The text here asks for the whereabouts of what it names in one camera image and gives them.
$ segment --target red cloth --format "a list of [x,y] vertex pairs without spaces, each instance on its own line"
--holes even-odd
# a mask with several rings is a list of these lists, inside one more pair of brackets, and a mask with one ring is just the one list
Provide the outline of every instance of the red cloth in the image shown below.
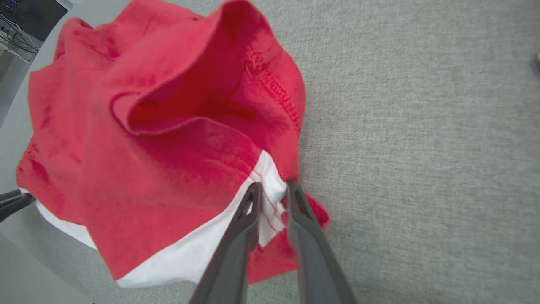
[[[95,29],[72,18],[28,101],[18,184],[85,226],[114,279],[222,212],[262,150],[299,179],[302,78],[249,2],[205,18],[135,0]],[[295,268],[284,230],[252,253],[250,282]]]

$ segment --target fabric fold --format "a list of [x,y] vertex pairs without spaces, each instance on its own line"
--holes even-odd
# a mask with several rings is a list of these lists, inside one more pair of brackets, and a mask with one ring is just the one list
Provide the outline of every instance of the fabric fold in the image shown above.
[[299,179],[305,91],[251,3],[205,18],[134,0],[95,29],[71,19],[53,63],[30,75],[29,106],[19,186],[121,286],[198,281],[255,181],[266,196],[250,282],[295,269],[281,200]]

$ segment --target white fabric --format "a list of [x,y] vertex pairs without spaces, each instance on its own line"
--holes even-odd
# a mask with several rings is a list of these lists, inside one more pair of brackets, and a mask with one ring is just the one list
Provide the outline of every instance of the white fabric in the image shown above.
[[[190,232],[177,242],[155,253],[124,277],[117,280],[121,287],[155,286],[178,281],[198,283],[217,248],[225,230],[232,220],[247,188],[253,182],[261,182],[264,189],[261,218],[259,219],[259,244],[266,246],[278,232],[285,229],[281,215],[285,208],[281,199],[287,184],[281,179],[270,154],[263,151],[248,178],[238,189],[234,199],[219,215]],[[36,206],[53,226],[96,248],[88,230],[55,217],[40,202]]]

